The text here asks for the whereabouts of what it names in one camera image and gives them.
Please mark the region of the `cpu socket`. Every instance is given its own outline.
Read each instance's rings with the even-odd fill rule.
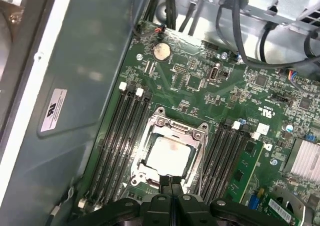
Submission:
[[[180,176],[183,191],[188,192],[203,159],[208,129],[207,123],[194,128],[170,119],[159,107],[143,132],[131,168],[131,184],[158,188],[160,176]]]

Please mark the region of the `heatsink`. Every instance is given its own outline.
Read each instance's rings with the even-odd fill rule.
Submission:
[[[285,171],[302,179],[320,182],[320,146],[312,142],[297,139]]]

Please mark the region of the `side panel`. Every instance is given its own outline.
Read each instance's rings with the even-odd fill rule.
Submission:
[[[83,173],[130,41],[129,5],[71,0],[0,208],[1,226],[44,225]],[[57,88],[68,92],[56,127],[41,132]]]

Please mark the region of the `sticker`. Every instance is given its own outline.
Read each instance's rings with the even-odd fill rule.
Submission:
[[[59,115],[66,98],[67,90],[54,89],[48,110],[41,127],[41,132],[53,130],[59,119]]]
[[[288,224],[291,222],[291,215],[281,208],[273,199],[270,199],[269,206],[278,213]]]

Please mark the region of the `cable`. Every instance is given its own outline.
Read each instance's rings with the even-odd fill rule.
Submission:
[[[320,28],[317,28],[313,31],[310,31],[309,34],[306,36],[305,40],[304,40],[304,44],[303,44],[303,48],[304,48],[304,52],[305,55],[310,59],[312,57],[315,57],[315,54],[313,53],[312,49],[311,49],[311,39],[316,39],[318,37],[318,31],[320,30]],[[320,67],[320,62],[316,61],[314,62],[317,66]]]
[[[154,30],[153,31],[150,31],[150,32],[147,32],[147,33],[144,33],[144,34],[140,34],[137,29],[136,29],[136,26],[135,26],[135,19],[134,19],[134,7],[135,7],[135,2],[136,0],[131,0],[131,3],[130,3],[130,11],[129,11],[129,18],[130,18],[130,24],[131,24],[131,28],[132,28],[132,31],[134,33],[134,35],[136,35],[138,38],[142,38],[142,37],[147,37],[147,36],[150,36],[154,33],[156,33]]]
[[[196,9],[196,6],[197,4],[194,3],[194,2],[191,2],[190,5],[189,5],[189,8],[188,8],[188,11],[185,15],[185,19],[184,21],[182,22],[180,28],[179,28],[179,32],[183,32],[188,24],[188,22],[190,21],[191,17],[192,17],[192,14],[194,12],[194,10]]]
[[[225,36],[222,33],[221,28],[220,28],[220,18],[222,15],[223,8],[229,8],[229,5],[225,2],[219,6],[218,12],[216,14],[216,19],[215,19],[215,22],[216,22],[215,23],[215,30],[216,30],[219,38],[223,41],[223,43],[227,46],[227,48],[232,50],[234,54],[237,54],[238,51],[234,50],[234,47],[227,41],[227,39],[225,38]]]
[[[298,62],[293,63],[285,63],[285,64],[267,64],[262,62],[253,62],[247,58],[246,51],[244,48],[244,43],[242,39],[241,33],[241,25],[240,25],[240,2],[241,0],[233,0],[233,8],[232,8],[232,27],[233,27],[233,35],[236,42],[236,46],[238,48],[239,54],[241,55],[244,64],[253,68],[259,69],[279,69],[279,68],[292,68],[292,67],[302,67],[309,63],[314,63],[320,60],[320,55],[311,59],[305,59]]]
[[[159,0],[150,0],[149,1],[149,5],[148,5],[147,9],[145,10],[146,13],[143,18],[144,20],[149,20],[151,22],[153,21],[158,3],[159,3]]]
[[[172,29],[176,29],[176,18],[177,18],[177,8],[175,4],[176,0],[170,0],[170,9],[171,9],[171,17],[172,17]]]
[[[320,95],[320,93],[314,93],[312,91],[308,91],[308,90],[305,90],[303,89],[300,85],[298,85],[296,82],[294,82],[294,78],[295,76],[297,75],[298,73],[293,71],[293,70],[290,70],[289,71],[289,74],[288,74],[288,79],[290,81],[290,83],[295,87],[297,88],[299,91],[303,92],[303,93],[306,93],[306,94],[310,94],[310,95],[314,95],[314,96],[318,96]]]
[[[276,29],[277,26],[278,26],[278,24],[276,24],[276,23],[274,23],[272,21],[268,21],[265,24],[265,26],[263,27],[264,33],[263,33],[263,35],[261,37],[261,40],[260,40],[259,54],[260,54],[261,61],[263,61],[265,63],[267,62],[266,55],[264,53],[265,52],[265,44],[266,44],[265,42],[267,40],[267,37],[268,37],[269,33],[272,30]]]

